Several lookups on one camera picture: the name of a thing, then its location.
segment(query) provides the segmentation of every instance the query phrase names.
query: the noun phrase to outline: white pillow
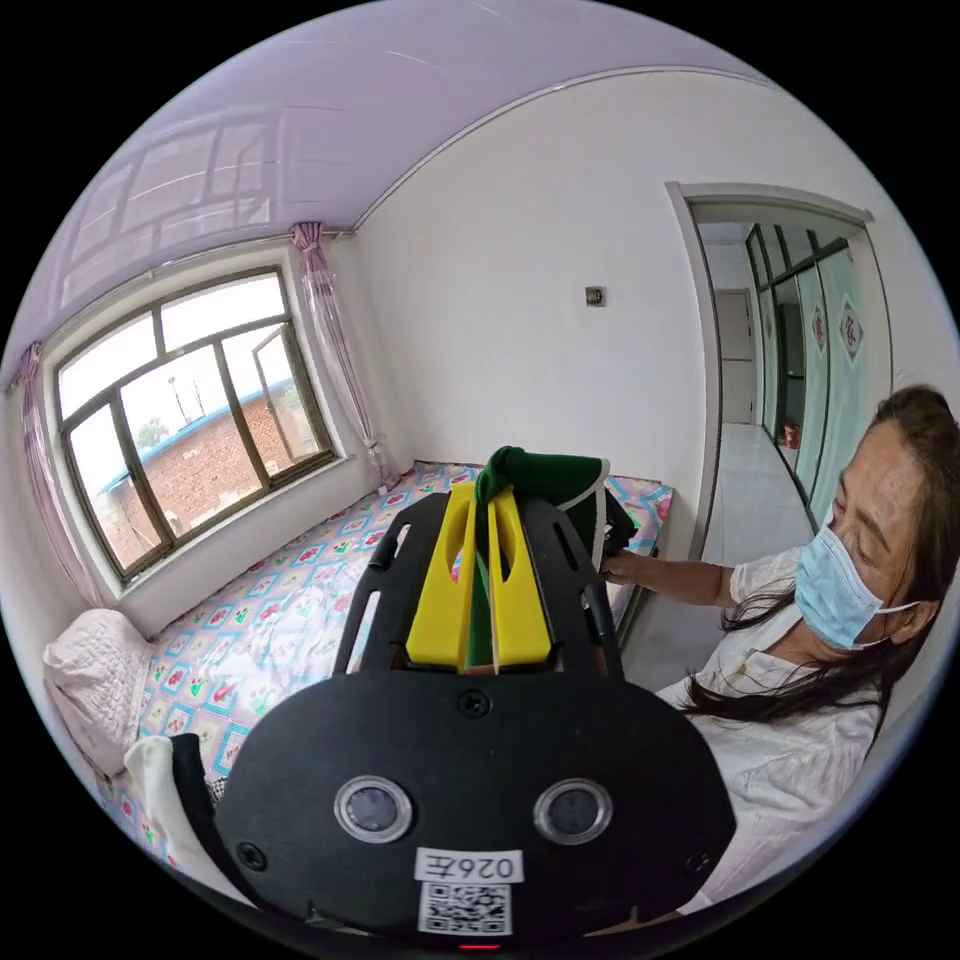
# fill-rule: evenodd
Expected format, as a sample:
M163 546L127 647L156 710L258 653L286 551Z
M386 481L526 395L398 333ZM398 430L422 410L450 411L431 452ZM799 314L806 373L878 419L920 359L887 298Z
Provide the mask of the white pillow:
M137 739L153 648L119 611L87 610L43 652L44 680L91 766L112 777Z

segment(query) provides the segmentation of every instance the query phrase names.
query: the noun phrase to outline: sky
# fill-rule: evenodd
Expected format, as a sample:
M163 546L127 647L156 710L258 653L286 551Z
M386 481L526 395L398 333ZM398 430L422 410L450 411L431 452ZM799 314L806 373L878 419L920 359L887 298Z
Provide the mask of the sky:
M167 349L173 350L212 333L283 312L279 284L270 275L216 287L168 304L161 308L160 316ZM279 329L280 325L269 326L225 341L224 353L237 396L261 391L254 350ZM123 330L95 345L60 374L64 417L156 355L150 315L131 321ZM268 386L290 378L286 351L279 337L259 353L259 359ZM171 377L175 377L173 386ZM134 440L141 426L155 417L173 434L186 425L184 413L195 419L227 404L213 347L195 350L145 374L124 387L121 398ZM76 428L73 449L80 476L91 495L125 470L109 408L97 411Z

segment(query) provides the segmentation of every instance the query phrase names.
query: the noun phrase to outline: text 026e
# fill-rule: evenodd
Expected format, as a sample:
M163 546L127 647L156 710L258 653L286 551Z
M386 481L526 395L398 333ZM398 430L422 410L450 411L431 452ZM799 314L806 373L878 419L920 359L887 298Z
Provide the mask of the text 026e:
M421 883L523 883L523 851L418 847L413 878Z

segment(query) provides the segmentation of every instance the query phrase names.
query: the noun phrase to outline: curtain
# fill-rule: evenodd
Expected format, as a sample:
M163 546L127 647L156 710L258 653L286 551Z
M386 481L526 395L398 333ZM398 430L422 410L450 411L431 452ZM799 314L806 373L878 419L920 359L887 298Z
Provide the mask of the curtain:
M327 372L354 429L363 440L377 489L381 493L399 482L393 461L373 427L363 388L343 333L340 306L333 289L333 277L320 246L321 223L297 223L293 226L294 246L303 254L303 287L310 319L317 332Z
M103 607L103 597L97 589L96 581L84 565L57 497L50 451L43 437L43 411L37 402L39 376L40 344L34 343L24 353L17 371L17 381L23 391L20 406L23 452L27 458L27 474L30 477L33 498L63 572L91 607Z

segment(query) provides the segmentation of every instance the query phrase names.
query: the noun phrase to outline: brick wall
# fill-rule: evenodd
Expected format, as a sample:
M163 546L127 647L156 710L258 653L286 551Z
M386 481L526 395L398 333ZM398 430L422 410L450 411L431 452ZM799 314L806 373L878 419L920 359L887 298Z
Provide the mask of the brick wall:
M282 397L275 398L274 406L294 457L318 452L312 440L294 442L300 437L302 411L291 408ZM266 400L260 397L245 403L243 414L267 472L273 475L292 466ZM229 412L183 438L174 437L152 457L145 455L144 470L161 509L180 534L260 486ZM129 567L159 543L129 477L99 496L94 509L122 567Z

